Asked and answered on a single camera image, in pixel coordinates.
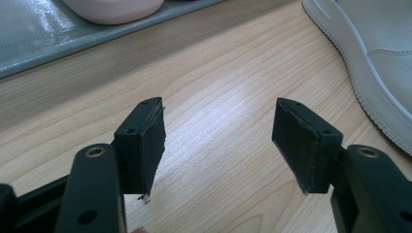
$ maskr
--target screw hole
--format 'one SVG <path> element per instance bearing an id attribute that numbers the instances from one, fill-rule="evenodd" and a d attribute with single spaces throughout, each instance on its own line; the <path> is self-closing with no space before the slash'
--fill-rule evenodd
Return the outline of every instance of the screw hole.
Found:
<path id="1" fill-rule="evenodd" d="M 126 129 L 124 130 L 124 133 L 134 133 L 136 130 L 130 128 L 130 129 Z"/>
<path id="2" fill-rule="evenodd" d="M 366 157 L 370 158 L 377 158 L 379 157 L 379 154 L 375 152 L 374 150 L 367 149 L 367 148 L 360 148 L 358 149 L 358 152 Z"/>
<path id="3" fill-rule="evenodd" d="M 101 153 L 101 152 L 102 152 L 102 149 L 92 149 L 88 153 L 90 155 L 96 155 L 96 154 Z"/>
<path id="4" fill-rule="evenodd" d="M 407 221 L 412 223 L 412 214 L 411 213 L 402 211 L 399 214 L 404 220 L 407 220 Z"/>
<path id="5" fill-rule="evenodd" d="M 87 211 L 82 213 L 79 218 L 78 222 L 80 225 L 86 225 L 91 222 L 93 222 L 97 218 L 97 212 L 96 211 Z"/>

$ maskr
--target gray tray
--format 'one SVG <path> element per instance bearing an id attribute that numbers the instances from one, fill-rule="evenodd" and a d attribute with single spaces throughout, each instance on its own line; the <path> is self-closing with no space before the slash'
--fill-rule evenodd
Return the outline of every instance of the gray tray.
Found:
<path id="1" fill-rule="evenodd" d="M 149 17 L 116 26 L 88 22 L 61 0 L 0 1 L 0 79 L 224 0 L 165 0 Z"/>

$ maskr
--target wood grain surface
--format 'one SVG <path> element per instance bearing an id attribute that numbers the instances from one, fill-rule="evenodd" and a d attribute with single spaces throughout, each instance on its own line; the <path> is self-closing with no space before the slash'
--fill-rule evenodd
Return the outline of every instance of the wood grain surface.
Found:
<path id="1" fill-rule="evenodd" d="M 343 132 L 344 147 L 412 159 L 358 103 L 340 54 L 300 1 L 236 0 L 0 81 L 0 182 L 17 195 L 110 143 L 134 106 L 161 96 L 166 152 L 152 202 L 127 195 L 129 231 L 335 232 L 328 195 L 302 194 L 271 142 L 277 97 Z"/>

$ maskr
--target black plastic arm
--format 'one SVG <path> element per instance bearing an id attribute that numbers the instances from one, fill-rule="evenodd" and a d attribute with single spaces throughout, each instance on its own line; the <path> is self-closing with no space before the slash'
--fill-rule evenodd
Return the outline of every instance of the black plastic arm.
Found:
<path id="1" fill-rule="evenodd" d="M 412 183 L 383 152 L 341 147 L 343 135 L 301 103 L 279 98 L 272 141 L 304 193 L 326 193 L 339 232 L 411 232 Z"/>
<path id="2" fill-rule="evenodd" d="M 150 195 L 165 138 L 161 98 L 140 103 L 111 145 L 76 154 L 68 176 L 19 198 L 0 183 L 0 232 L 125 232 L 123 195 Z"/>

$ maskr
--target white sneaker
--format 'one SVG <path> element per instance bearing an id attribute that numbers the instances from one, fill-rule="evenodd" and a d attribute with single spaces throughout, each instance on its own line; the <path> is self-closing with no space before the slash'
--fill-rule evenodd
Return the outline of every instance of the white sneaker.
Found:
<path id="1" fill-rule="evenodd" d="M 412 155 L 411 0 L 303 0 L 342 54 L 370 118 Z"/>

